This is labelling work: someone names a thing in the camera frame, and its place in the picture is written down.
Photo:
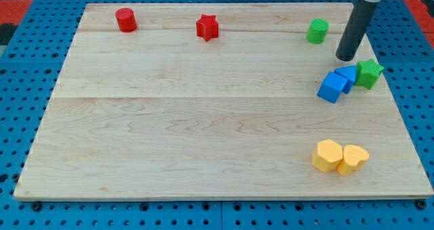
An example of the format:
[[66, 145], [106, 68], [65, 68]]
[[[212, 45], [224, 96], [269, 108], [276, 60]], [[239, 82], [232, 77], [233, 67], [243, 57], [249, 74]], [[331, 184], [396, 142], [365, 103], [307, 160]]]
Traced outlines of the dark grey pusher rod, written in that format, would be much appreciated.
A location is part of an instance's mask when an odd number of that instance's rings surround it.
[[339, 60], [348, 62], [354, 59], [377, 6], [378, 2], [356, 1], [336, 50]]

